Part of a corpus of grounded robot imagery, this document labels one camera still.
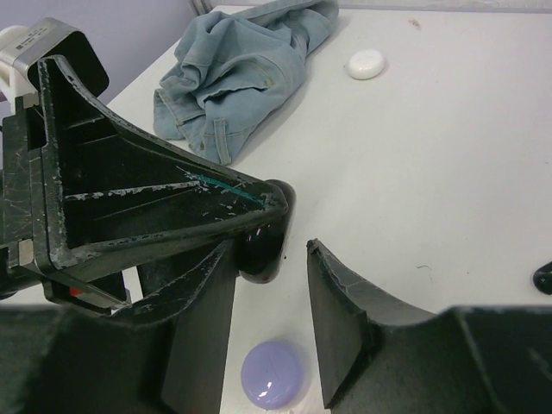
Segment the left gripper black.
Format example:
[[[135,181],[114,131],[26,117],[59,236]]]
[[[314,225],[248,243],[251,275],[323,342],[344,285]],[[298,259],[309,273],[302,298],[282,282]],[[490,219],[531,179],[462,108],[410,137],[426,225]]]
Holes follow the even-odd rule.
[[[122,270],[283,216],[269,180],[203,160],[122,119],[59,55],[39,62],[41,107],[3,121],[1,297],[41,285],[50,302],[109,315]]]

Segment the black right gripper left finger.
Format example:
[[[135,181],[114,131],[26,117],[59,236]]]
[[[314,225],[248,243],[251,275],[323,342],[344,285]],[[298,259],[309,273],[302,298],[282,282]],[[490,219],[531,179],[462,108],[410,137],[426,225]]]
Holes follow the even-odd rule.
[[[109,317],[4,306],[2,412],[219,412],[234,253],[222,241],[173,256],[165,285]]]

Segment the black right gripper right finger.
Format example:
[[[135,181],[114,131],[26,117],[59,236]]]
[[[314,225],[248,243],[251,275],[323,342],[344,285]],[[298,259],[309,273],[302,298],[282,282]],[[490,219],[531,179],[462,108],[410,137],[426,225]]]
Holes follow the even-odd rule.
[[[395,298],[307,244],[325,408],[333,413],[548,413],[551,309]]]

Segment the purple earbud charging case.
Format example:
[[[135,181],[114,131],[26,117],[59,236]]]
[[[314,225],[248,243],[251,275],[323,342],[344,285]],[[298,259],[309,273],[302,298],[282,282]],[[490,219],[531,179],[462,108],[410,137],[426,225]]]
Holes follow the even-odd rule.
[[[276,411],[298,399],[307,373],[297,344],[282,339],[264,341],[255,345],[241,364],[241,388],[254,406]]]

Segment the black earbud charging case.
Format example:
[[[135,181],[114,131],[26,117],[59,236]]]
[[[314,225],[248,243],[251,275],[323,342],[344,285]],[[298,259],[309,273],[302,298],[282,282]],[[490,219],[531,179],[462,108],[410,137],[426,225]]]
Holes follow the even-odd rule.
[[[236,240],[235,263],[240,275],[255,284],[270,283],[279,272],[282,254],[296,204],[292,186],[280,180],[269,180],[285,196],[288,210],[270,223],[242,234]]]

